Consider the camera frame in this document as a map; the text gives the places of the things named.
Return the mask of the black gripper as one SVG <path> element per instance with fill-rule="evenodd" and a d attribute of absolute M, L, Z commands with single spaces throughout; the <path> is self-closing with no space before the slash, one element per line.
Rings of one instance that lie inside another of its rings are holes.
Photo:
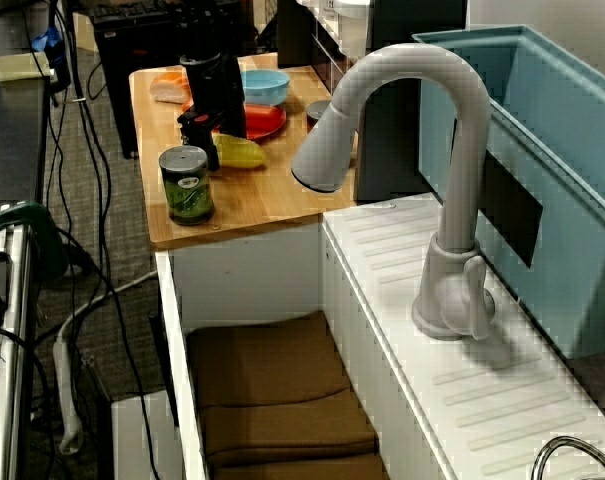
<path fill-rule="evenodd" d="M 185 69 L 192 98 L 192 106 L 183 117 L 208 128 L 182 125 L 182 142 L 204 150 L 208 169 L 217 171 L 220 161 L 210 130 L 217 128 L 224 134 L 246 138 L 245 97 L 238 60 L 228 53 L 204 60 L 183 55 L 180 65 Z"/>

